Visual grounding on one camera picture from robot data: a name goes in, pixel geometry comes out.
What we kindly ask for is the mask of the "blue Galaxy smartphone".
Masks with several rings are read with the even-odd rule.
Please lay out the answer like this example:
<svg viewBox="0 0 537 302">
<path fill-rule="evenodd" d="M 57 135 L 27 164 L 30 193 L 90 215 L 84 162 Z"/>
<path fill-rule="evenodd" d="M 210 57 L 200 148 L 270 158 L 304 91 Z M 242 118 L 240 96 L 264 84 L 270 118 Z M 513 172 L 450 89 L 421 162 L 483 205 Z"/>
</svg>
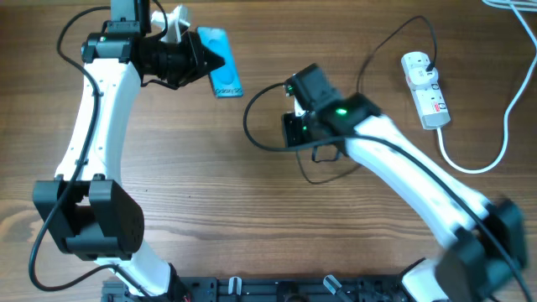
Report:
<svg viewBox="0 0 537 302">
<path fill-rule="evenodd" d="M 216 98 L 239 98 L 243 96 L 242 84 L 232 54 L 232 47 L 224 29 L 198 27 L 201 42 L 213 53 L 221 56 L 224 65 L 211 71 L 209 79 Z"/>
</svg>

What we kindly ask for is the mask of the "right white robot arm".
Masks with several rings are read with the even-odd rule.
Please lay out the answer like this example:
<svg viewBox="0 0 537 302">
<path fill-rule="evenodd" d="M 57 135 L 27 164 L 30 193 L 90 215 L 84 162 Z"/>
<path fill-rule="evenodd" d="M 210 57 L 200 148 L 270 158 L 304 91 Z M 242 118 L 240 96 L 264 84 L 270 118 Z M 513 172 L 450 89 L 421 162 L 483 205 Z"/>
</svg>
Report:
<svg viewBox="0 0 537 302">
<path fill-rule="evenodd" d="M 483 301 L 512 279 L 531 298 L 522 276 L 524 218 L 511 200 L 495 205 L 453 178 L 364 95 L 344 97 L 316 64 L 293 74 L 284 89 L 295 99 L 294 111 L 284 114 L 287 146 L 336 145 L 406 201 L 442 246 L 438 258 L 420 260 L 400 277 L 412 300 Z"/>
</svg>

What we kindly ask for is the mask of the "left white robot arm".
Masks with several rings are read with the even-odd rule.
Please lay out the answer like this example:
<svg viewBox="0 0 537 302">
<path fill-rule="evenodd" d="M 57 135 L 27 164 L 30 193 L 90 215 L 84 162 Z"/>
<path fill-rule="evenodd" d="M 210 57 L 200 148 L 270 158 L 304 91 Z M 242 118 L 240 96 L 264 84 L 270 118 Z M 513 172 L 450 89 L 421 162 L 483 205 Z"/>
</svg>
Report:
<svg viewBox="0 0 537 302">
<path fill-rule="evenodd" d="M 121 160 L 132 105 L 150 83 L 171 90 L 222 67 L 190 27 L 184 6 L 166 13 L 148 1 L 113 1 L 111 17 L 81 46 L 84 90 L 64 158 L 33 202 L 62 253 L 108 269 L 135 301 L 189 301 L 172 264 L 144 240 L 144 216 L 124 190 Z"/>
</svg>

